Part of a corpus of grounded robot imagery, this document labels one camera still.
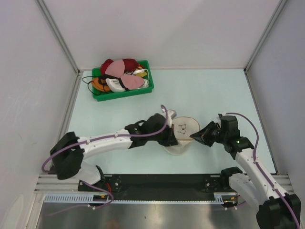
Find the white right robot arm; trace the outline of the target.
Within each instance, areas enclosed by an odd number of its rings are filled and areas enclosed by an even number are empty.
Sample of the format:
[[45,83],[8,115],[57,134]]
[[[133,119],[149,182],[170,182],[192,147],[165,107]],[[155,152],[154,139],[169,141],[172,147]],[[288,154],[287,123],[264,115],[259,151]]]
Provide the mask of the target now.
[[214,143],[224,149],[242,167],[221,171],[220,187],[235,190],[256,210],[256,221],[261,229],[300,228],[301,201],[296,194],[289,194],[275,180],[257,155],[257,143],[241,136],[238,113],[219,115],[219,122],[211,121],[205,128],[192,134],[195,141],[212,147]]

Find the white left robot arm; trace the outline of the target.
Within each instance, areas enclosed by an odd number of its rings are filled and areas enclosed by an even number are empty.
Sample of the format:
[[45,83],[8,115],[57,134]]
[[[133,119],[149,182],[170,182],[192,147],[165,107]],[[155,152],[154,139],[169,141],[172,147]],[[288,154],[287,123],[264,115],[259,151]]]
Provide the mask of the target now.
[[147,120],[129,124],[108,135],[78,137],[74,132],[66,133],[50,151],[53,172],[57,179],[76,178],[99,191],[105,186],[105,177],[99,166],[89,165],[85,159],[113,150],[133,149],[155,141],[161,146],[176,146],[174,136],[174,110],[156,113]]

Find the yellow bra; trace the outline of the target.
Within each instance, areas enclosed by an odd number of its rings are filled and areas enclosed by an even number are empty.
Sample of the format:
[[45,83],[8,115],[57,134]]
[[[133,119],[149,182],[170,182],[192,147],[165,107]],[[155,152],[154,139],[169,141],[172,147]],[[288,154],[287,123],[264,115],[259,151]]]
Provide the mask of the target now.
[[139,76],[141,78],[146,77],[149,75],[148,70],[147,69],[138,69],[134,72],[134,74],[136,76]]

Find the white bra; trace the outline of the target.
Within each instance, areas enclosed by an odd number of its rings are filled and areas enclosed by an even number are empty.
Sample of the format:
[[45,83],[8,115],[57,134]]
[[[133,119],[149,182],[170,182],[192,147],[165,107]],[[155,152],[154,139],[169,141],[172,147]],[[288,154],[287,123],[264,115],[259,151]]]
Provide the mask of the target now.
[[120,92],[125,92],[126,89],[124,87],[123,82],[121,79],[115,78],[115,79],[110,79],[106,78],[106,83],[110,90],[114,93],[120,93]]

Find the red bra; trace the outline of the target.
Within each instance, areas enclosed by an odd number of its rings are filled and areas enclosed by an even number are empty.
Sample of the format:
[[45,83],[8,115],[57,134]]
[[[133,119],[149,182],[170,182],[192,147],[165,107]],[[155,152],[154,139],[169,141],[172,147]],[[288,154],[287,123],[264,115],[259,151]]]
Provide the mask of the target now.
[[118,69],[119,73],[134,72],[136,69],[143,69],[144,67],[139,64],[135,59],[127,58],[121,60],[107,59],[100,67],[102,75],[106,74],[108,68]]

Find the pink bra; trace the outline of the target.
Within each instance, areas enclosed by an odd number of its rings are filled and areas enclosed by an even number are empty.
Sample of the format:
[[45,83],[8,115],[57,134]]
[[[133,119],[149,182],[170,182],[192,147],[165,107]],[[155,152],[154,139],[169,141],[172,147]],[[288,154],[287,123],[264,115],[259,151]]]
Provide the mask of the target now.
[[114,69],[112,67],[107,69],[105,76],[110,79],[121,79],[126,91],[138,89],[145,83],[145,80],[139,76],[125,74],[123,72],[119,73],[118,69]]

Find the orange bra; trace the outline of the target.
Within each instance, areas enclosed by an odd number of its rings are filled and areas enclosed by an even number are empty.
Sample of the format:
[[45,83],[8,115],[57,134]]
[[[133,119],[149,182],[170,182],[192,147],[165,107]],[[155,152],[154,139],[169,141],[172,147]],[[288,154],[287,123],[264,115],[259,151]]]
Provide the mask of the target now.
[[105,93],[111,91],[111,89],[107,85],[106,81],[99,77],[93,78],[91,81],[91,84],[92,84],[93,88],[97,89],[98,91],[105,92]]

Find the green plastic bin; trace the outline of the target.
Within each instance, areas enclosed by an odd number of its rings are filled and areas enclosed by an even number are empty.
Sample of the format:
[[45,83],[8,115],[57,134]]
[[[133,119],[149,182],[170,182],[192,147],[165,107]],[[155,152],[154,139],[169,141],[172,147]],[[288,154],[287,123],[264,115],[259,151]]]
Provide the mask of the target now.
[[[120,92],[120,93],[114,93],[112,91],[105,93],[105,92],[101,92],[101,91],[98,91],[97,89],[93,88],[93,86],[91,84],[91,81],[93,78],[99,77],[104,80],[106,80],[106,78],[108,78],[105,75],[101,74],[100,67],[93,68],[91,71],[91,73],[92,73],[91,79],[87,83],[87,86],[91,87],[90,92],[92,93],[93,98],[96,99],[98,102],[101,102],[101,101],[107,101],[107,100],[111,100],[111,99],[124,98],[124,97],[128,97],[128,96],[133,96],[133,95],[151,93],[153,91],[154,84],[153,84],[153,78],[151,76],[149,62],[147,60],[142,60],[142,61],[137,61],[137,62],[139,64],[141,64],[144,67],[144,69],[147,69],[148,73],[149,73],[148,76],[143,77],[143,79],[145,80],[144,85],[138,89],[129,90],[129,91]],[[135,75],[134,72],[125,72],[125,74]]]

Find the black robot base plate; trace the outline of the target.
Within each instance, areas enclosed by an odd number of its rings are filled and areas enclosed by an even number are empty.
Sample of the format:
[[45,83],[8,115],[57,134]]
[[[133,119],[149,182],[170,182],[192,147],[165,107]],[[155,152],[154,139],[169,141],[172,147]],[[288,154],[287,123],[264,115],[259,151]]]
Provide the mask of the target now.
[[101,188],[119,195],[236,193],[219,174],[112,174],[105,175]]

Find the aluminium frame rail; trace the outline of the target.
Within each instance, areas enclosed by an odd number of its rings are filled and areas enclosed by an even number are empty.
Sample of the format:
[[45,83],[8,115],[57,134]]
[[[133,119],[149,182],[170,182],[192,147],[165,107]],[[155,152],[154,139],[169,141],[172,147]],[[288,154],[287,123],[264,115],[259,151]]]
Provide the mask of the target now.
[[[57,141],[59,141],[69,129],[72,113],[74,110],[74,105],[81,84],[81,79],[83,77],[83,72],[84,70],[80,70],[77,73],[76,79],[73,82],[72,91],[69,95],[64,117],[61,122],[60,131],[57,136]],[[76,180],[75,178],[69,178],[67,180],[58,180],[55,174],[49,174],[43,172],[38,177],[38,181],[34,189],[34,194],[72,193],[72,192],[77,192],[77,186],[78,186],[78,180]]]

